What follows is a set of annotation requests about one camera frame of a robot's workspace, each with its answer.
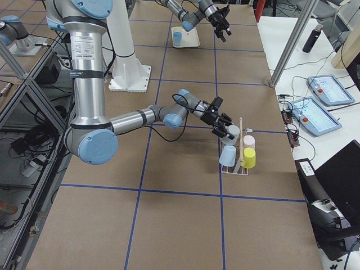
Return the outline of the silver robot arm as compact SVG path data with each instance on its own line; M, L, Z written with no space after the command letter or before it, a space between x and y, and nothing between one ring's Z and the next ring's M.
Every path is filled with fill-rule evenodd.
M68 127L66 148L83 162L108 162L118 149L117 136L155 122L177 129L194 114L220 138L234 139L232 120L218 112L222 99L202 101L183 89L171 107L151 105L115 118L105 114L105 78L125 91L145 91L151 68L136 58L124 1L47 1L48 27L70 35L70 76L74 81L76 117Z
M183 1L182 3L174 0L155 1L155 3L166 7L174 15L176 15L182 24L182 28L186 32L190 32L199 22L206 19L214 28L214 33L217 38L221 39L222 42L226 41L223 31L225 31L228 36L232 35L230 24L226 19L230 12L229 5L219 8L213 3L213 1L197 1L197 5L191 1L189 2L195 6L195 10L192 13L183 7Z

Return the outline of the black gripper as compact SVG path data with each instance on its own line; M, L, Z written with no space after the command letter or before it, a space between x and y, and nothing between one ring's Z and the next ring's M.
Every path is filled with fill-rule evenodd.
M218 111L211 112L209 107L207 107L200 119L207 125L211 125L213 127L212 133L219 138L229 138L230 140L235 138L234 135L226 130L226 127L232 125L232 118L225 112L219 115Z
M210 21L211 25L215 28L214 33L216 37L220 39L222 42L225 42L226 38L224 37L222 30L225 30L228 36L232 34L230 30L230 24L226 20L226 16L230 12L230 6L227 5L226 7L219 8L215 5L212 5L209 11L210 11L210 15L208 16L208 20Z

